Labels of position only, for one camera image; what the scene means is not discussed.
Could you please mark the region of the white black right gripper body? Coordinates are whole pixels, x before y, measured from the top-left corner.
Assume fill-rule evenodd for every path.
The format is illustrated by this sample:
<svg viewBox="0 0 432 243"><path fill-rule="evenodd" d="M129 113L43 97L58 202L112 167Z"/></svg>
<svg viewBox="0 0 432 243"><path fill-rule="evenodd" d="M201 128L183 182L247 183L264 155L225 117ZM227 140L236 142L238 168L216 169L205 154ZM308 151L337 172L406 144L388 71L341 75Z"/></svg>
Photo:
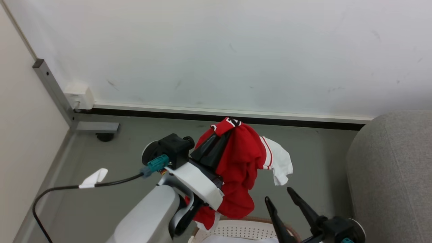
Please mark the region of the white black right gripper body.
<svg viewBox="0 0 432 243"><path fill-rule="evenodd" d="M302 240L301 243L323 243L324 238L325 234L323 232L318 232L313 234L311 237Z"/></svg>

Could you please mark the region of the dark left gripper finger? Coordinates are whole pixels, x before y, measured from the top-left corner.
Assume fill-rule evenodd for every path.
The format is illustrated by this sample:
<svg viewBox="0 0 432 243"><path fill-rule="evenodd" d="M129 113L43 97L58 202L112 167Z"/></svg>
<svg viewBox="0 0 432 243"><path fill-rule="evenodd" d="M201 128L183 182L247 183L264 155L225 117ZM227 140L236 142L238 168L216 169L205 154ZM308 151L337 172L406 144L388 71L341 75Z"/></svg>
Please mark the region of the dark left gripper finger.
<svg viewBox="0 0 432 243"><path fill-rule="evenodd" d="M208 141L211 141L212 143L209 144L208 151L206 151L206 154L202 157L202 164L206 167L216 170L220 160L224 154L225 148L229 142L231 133L233 131L227 131L224 134L222 134L220 137L216 135L212 135Z"/></svg>
<svg viewBox="0 0 432 243"><path fill-rule="evenodd" d="M201 145L199 145L191 154L190 157L195 161L200 161L208 155L218 142L218 135L212 134Z"/></svg>

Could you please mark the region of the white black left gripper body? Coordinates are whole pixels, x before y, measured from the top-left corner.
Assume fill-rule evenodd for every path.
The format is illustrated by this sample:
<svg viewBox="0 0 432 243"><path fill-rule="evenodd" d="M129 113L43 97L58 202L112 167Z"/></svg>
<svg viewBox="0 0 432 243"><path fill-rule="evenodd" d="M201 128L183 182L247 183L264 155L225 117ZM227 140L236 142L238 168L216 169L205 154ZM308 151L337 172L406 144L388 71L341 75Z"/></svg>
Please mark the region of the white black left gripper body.
<svg viewBox="0 0 432 243"><path fill-rule="evenodd" d="M213 210L218 210L224 194L216 184L208 178L201 169L192 162L186 162L177 169L165 167L168 173L173 174L187 189L190 189L204 203Z"/></svg>

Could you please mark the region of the white baseboard strip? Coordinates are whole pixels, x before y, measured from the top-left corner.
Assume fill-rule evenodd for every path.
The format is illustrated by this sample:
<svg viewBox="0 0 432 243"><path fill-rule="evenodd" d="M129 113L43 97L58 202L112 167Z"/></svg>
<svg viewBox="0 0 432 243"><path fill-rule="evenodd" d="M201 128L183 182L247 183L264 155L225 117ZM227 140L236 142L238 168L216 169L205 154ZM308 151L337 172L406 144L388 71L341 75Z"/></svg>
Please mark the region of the white baseboard strip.
<svg viewBox="0 0 432 243"><path fill-rule="evenodd" d="M358 117L358 116L339 116L339 115L311 115L311 114L296 114L296 113L281 113L281 112L253 112L241 110L226 110L226 109L204 109L204 108L188 108L188 107L172 107L172 106L147 106L142 104L123 104L123 103L103 103L96 102L93 105L92 111L96 109L111 109L122 111L137 111L137 112L165 112L186 115L220 115L232 117L251 117L264 119L281 119L281 120L305 120L310 122L329 122L329 123L350 123L350 124L367 124L372 121L373 117Z"/></svg>

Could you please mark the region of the white tape tag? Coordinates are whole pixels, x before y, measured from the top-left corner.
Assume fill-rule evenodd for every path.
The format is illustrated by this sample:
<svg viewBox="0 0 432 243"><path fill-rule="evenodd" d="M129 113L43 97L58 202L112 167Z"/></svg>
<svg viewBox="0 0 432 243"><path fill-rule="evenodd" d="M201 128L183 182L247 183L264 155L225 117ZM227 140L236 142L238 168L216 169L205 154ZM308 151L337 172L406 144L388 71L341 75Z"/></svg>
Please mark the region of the white tape tag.
<svg viewBox="0 0 432 243"><path fill-rule="evenodd" d="M87 177L79 186L79 189L89 189L94 188L97 183L100 183L103 181L103 179L108 174L108 169L106 168L100 168L93 174L91 174L89 177Z"/></svg>

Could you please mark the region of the red and white garment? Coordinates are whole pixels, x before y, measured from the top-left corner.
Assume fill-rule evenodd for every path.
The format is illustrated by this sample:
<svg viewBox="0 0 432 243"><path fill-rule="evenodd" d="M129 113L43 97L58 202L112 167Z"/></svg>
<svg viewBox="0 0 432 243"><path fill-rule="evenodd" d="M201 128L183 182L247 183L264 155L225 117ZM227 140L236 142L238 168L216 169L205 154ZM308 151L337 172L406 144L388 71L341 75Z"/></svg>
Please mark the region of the red and white garment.
<svg viewBox="0 0 432 243"><path fill-rule="evenodd" d="M242 219L254 210L249 191L253 188L258 170L270 170L276 186L284 186L293 173L290 154L278 143L260 136L249 125L230 117L211 125L198 140L202 145L212 134L231 132L227 147L216 169L223 179L223 201L217 210L208 206L199 209L194 221L199 229L212 231L222 216Z"/></svg>

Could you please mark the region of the white wall socket box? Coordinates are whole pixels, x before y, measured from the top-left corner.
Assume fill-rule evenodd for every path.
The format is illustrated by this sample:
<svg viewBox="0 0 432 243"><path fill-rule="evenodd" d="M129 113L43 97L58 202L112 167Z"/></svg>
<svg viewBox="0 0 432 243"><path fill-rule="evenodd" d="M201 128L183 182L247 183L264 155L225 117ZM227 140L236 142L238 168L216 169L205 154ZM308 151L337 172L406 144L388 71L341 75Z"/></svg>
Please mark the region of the white wall socket box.
<svg viewBox="0 0 432 243"><path fill-rule="evenodd" d="M70 83L63 93L74 110L91 110L95 104L93 94L86 84Z"/></svg>

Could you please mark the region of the grey fabric sofa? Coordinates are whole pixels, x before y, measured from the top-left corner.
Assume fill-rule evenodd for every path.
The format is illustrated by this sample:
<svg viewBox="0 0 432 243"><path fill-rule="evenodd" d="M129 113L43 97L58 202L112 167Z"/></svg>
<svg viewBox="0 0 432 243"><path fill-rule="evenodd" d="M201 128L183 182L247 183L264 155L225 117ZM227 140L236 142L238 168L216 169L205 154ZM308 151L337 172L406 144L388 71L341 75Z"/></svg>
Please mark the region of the grey fabric sofa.
<svg viewBox="0 0 432 243"><path fill-rule="evenodd" d="M370 121L347 153L347 177L366 243L432 243L432 111Z"/></svg>

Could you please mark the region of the grey metal frame post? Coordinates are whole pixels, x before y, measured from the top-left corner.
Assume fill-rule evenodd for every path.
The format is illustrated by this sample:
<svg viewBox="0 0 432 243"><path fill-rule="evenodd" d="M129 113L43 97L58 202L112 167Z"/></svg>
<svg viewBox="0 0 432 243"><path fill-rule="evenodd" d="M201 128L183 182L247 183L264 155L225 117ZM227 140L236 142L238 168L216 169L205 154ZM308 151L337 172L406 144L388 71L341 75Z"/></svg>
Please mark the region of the grey metal frame post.
<svg viewBox="0 0 432 243"><path fill-rule="evenodd" d="M104 123L96 121L80 121L67 101L54 75L44 59L37 58L32 65L35 73L54 101L61 115L72 131L115 134L120 129L120 123Z"/></svg>

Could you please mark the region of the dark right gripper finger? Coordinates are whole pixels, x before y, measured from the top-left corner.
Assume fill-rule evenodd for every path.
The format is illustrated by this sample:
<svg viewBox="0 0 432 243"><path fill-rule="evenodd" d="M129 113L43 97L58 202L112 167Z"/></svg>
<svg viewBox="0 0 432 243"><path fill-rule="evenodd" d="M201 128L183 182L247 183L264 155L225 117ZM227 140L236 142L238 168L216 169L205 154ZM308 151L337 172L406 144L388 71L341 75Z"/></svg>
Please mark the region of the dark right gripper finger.
<svg viewBox="0 0 432 243"><path fill-rule="evenodd" d="M270 200L270 198L266 196L264 198L264 201L279 243L298 243L296 238L289 233L287 227L279 218L277 209Z"/></svg>
<svg viewBox="0 0 432 243"><path fill-rule="evenodd" d="M326 216L318 215L317 212L312 209L312 207L309 206L309 204L305 200L303 200L292 187L288 187L287 192L293 200L293 203L299 207L304 217L306 218L307 223L310 226L311 233L322 234L322 223L325 220L328 220L328 218Z"/></svg>

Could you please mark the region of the white laundry basket brown rim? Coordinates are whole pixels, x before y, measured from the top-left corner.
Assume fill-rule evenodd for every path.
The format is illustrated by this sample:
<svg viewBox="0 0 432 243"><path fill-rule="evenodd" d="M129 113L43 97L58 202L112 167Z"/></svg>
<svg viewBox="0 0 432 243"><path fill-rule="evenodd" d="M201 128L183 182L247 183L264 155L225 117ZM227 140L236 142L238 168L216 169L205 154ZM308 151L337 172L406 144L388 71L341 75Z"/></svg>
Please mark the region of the white laundry basket brown rim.
<svg viewBox="0 0 432 243"><path fill-rule="evenodd" d="M245 217L243 219L229 219L221 217L218 224L210 231L196 228L188 243L201 243L211 235L260 240L277 238L270 219Z"/></svg>

